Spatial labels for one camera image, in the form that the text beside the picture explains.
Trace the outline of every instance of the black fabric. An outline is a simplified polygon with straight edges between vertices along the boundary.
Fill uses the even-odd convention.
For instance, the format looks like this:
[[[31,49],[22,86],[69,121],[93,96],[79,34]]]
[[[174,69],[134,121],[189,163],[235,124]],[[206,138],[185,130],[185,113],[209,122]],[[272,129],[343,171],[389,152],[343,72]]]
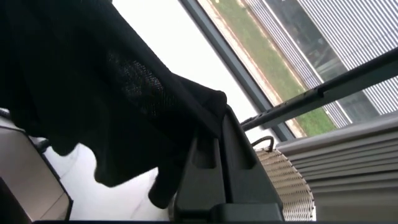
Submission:
[[[193,130],[220,136],[225,94],[173,74],[107,0],[0,4],[0,107],[60,155],[88,146],[104,185],[158,167],[165,208]]]

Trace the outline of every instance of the white floor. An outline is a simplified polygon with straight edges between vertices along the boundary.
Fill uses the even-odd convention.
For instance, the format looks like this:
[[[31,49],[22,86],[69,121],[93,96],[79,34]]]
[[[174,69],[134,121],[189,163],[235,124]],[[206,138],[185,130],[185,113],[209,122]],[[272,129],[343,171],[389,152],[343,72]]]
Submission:
[[[240,121],[256,115],[242,89],[178,1],[113,2],[171,71],[224,91]],[[253,142],[271,132],[253,129],[246,134]],[[110,189],[95,182],[95,158],[88,148],[78,146],[66,157],[58,156],[51,149],[45,155],[74,199],[72,220],[168,220],[167,212],[155,208],[147,198],[156,170]]]

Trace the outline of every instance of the beige basket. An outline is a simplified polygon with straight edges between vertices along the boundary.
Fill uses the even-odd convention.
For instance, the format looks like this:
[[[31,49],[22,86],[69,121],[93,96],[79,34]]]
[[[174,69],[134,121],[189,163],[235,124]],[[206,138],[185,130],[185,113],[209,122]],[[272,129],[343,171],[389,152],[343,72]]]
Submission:
[[[257,156],[284,204],[286,221],[311,221],[313,195],[304,178],[278,150],[257,151]]]

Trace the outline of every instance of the window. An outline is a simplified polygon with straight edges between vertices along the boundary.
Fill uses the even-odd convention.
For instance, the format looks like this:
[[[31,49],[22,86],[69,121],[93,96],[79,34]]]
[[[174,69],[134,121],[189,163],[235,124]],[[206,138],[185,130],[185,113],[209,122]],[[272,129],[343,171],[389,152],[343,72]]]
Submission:
[[[398,47],[393,0],[198,0],[275,106]],[[287,121],[314,136],[398,110],[391,78]]]

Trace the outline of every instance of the green lawn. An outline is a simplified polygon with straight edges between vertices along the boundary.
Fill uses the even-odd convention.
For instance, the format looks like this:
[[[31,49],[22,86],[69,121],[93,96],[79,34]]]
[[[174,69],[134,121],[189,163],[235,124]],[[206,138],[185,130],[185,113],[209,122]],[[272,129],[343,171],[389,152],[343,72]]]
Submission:
[[[305,91],[290,74],[283,59],[261,34],[247,9],[241,8],[235,0],[219,0],[219,3],[211,1],[282,100],[289,100]],[[307,136],[336,129],[321,108],[303,114],[296,120]]]

